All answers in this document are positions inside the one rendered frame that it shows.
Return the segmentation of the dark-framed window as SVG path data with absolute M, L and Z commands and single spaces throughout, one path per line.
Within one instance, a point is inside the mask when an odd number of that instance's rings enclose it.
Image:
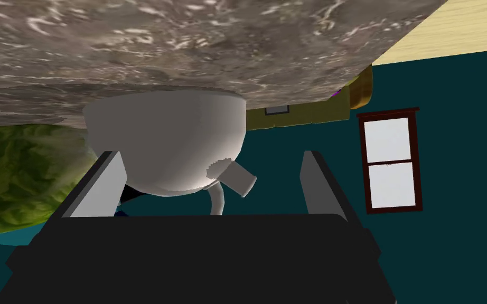
M 423 210 L 417 111 L 357 114 L 367 214 Z

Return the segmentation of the white mug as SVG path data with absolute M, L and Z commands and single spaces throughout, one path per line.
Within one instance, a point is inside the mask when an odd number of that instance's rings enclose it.
M 127 185 L 161 197 L 211 196 L 223 186 L 245 197 L 257 178 L 236 161 L 246 135 L 246 100 L 215 90 L 157 90 L 93 101 L 83 109 L 95 153 L 121 154 Z

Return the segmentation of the green lettuce head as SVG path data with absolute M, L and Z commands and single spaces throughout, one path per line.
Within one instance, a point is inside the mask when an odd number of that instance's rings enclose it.
M 45 222 L 97 156 L 68 126 L 0 126 L 0 233 Z

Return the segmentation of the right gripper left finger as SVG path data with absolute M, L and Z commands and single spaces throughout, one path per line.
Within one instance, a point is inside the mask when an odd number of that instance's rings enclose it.
M 112 217 L 127 182 L 118 151 L 105 151 L 61 204 L 61 217 Z

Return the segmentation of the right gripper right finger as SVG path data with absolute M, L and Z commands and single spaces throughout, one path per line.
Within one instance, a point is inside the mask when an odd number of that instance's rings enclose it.
M 299 182 L 308 214 L 336 214 L 355 222 L 355 211 L 321 153 L 304 152 Z

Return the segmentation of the olive yellow sofa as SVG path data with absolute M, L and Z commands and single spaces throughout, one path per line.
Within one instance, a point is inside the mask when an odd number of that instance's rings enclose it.
M 247 130 L 348 120 L 350 111 L 367 105 L 373 92 L 372 65 L 328 100 L 247 110 Z

